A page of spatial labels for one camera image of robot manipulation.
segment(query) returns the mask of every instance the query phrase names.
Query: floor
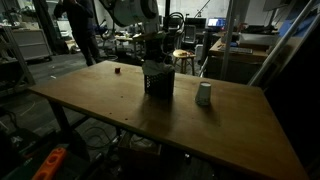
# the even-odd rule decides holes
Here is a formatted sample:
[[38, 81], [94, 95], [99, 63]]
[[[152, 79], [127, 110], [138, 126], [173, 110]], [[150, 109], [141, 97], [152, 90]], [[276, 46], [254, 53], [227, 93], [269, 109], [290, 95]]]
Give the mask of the floor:
[[[119, 56], [117, 62], [133, 65], [141, 64], [140, 61], [132, 60], [126, 55]], [[195, 65], [195, 69], [198, 72], [200, 67], [197, 63]], [[52, 56], [52, 61], [29, 61], [28, 68], [36, 84], [41, 84], [57, 79], [70, 72], [86, 68], [86, 64], [82, 54], [77, 53]], [[191, 74], [190, 67], [187, 68], [187, 74]], [[39, 136], [43, 136], [50, 130], [59, 131], [59, 126], [47, 100], [28, 91], [0, 98], [0, 107], [16, 115], [19, 127], [26, 128]], [[69, 109], [65, 109], [65, 112], [70, 123], [83, 117], [82, 114]], [[0, 120], [3, 124], [0, 127], [6, 130], [7, 133], [15, 131], [9, 117], [3, 116], [0, 117]], [[78, 126], [76, 131], [86, 142], [91, 160], [100, 152], [107, 154], [109, 152], [110, 140], [113, 140], [116, 136], [114, 126], [93, 118], [89, 118]], [[193, 157], [191, 163], [187, 164], [184, 159], [184, 153], [175, 149], [171, 149], [167, 157], [166, 165], [162, 166], [162, 169], [169, 173], [162, 174], [164, 179], [212, 179], [213, 169], [206, 161]], [[113, 172], [121, 172], [119, 169], [121, 168], [117, 167]]]

